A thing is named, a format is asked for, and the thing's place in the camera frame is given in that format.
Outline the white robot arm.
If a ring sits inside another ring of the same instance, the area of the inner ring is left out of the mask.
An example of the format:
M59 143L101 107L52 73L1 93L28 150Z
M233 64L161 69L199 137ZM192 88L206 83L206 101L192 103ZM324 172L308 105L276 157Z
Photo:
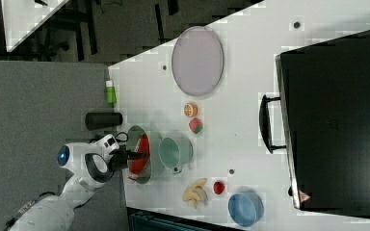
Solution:
M27 202L7 221L5 231L68 231L75 209L89 202L115 171L145 157L144 152L127 149L123 141L111 134L89 142L65 144L57 162L71 177L62 192L43 192Z

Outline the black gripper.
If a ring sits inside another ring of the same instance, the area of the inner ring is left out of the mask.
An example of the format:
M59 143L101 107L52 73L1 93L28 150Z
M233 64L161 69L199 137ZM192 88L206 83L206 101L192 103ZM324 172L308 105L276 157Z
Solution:
M114 150L111 152L112 158L109 161L109 169L111 171L122 170L128 168L127 159L128 160L141 160L147 159L147 153L140 153L140 152L132 152L129 151L128 153L125 150Z

